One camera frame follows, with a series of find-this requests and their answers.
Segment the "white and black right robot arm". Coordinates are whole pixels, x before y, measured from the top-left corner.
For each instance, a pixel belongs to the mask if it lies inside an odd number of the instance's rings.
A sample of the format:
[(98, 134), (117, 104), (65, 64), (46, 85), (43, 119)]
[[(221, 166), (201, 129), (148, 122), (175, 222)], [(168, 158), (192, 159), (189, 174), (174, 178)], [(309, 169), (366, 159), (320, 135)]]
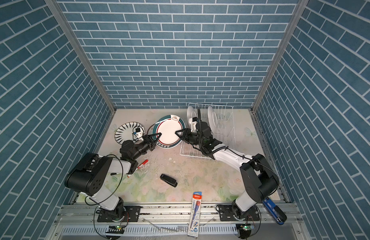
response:
[(198, 121), (194, 132), (185, 128), (175, 134), (204, 156), (223, 162), (241, 173), (245, 191), (232, 202), (232, 213), (238, 220), (246, 218), (251, 207), (261, 204), (279, 187), (279, 177), (263, 155), (251, 156), (233, 150), (213, 137), (208, 123)]

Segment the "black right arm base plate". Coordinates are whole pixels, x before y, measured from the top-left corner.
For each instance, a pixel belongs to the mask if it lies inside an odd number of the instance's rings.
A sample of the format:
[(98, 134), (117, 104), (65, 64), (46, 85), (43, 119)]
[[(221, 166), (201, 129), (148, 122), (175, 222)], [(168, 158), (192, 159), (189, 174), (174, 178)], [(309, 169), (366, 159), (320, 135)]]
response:
[(216, 211), (220, 216), (220, 221), (222, 222), (232, 222), (232, 221), (259, 221), (261, 219), (260, 212), (257, 206), (254, 205), (248, 209), (243, 214), (240, 210), (233, 210), (232, 205), (216, 205)]

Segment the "blue striped white plate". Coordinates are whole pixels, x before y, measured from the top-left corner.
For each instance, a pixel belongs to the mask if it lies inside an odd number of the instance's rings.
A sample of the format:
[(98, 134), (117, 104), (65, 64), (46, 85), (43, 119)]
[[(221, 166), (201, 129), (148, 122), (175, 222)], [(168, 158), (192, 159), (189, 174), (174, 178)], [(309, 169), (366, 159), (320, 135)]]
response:
[(133, 141), (132, 133), (135, 127), (143, 127), (143, 125), (138, 122), (128, 122), (128, 123), (121, 125), (114, 134), (115, 141), (120, 145), (123, 144), (123, 142), (128, 141), (128, 140)]

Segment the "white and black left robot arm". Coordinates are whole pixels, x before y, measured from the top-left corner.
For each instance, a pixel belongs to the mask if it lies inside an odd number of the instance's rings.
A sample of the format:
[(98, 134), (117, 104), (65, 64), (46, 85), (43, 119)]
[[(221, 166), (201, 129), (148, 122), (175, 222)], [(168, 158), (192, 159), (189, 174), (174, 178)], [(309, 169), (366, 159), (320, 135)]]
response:
[(131, 175), (139, 166), (137, 158), (153, 151), (161, 133), (143, 135), (142, 142), (136, 144), (132, 140), (122, 143), (121, 157), (100, 156), (86, 153), (65, 178), (65, 187), (78, 193), (84, 193), (100, 207), (100, 213), (109, 222), (120, 222), (127, 216), (122, 198), (115, 195), (105, 186), (108, 173)]

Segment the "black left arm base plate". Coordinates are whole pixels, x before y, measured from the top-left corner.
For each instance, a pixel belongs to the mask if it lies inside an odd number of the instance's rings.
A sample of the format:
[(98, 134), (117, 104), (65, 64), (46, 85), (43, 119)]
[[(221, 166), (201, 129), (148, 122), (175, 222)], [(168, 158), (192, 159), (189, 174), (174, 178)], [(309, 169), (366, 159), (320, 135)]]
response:
[(97, 221), (99, 223), (137, 222), (140, 211), (141, 206), (124, 206), (120, 215), (115, 211), (99, 209), (96, 211), (98, 214)]

